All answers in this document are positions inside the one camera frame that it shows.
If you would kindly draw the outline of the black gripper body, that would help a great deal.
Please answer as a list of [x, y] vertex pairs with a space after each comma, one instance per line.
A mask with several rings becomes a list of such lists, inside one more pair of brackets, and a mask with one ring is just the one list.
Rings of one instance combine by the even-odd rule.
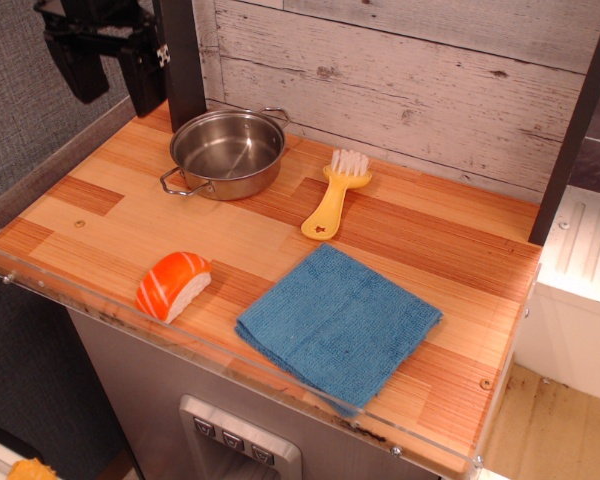
[[116, 55], [158, 50], [156, 20], [137, 1], [37, 1], [43, 37], [53, 52]]

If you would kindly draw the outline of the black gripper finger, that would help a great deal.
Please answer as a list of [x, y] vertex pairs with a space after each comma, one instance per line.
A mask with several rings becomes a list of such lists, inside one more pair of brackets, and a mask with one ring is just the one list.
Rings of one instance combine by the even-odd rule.
[[56, 67], [78, 100], [89, 104], [109, 90], [97, 52], [77, 43], [73, 37], [45, 34], [44, 39]]
[[170, 52], [156, 27], [134, 30], [120, 50], [120, 67], [138, 117], [146, 117], [166, 100], [166, 66]]

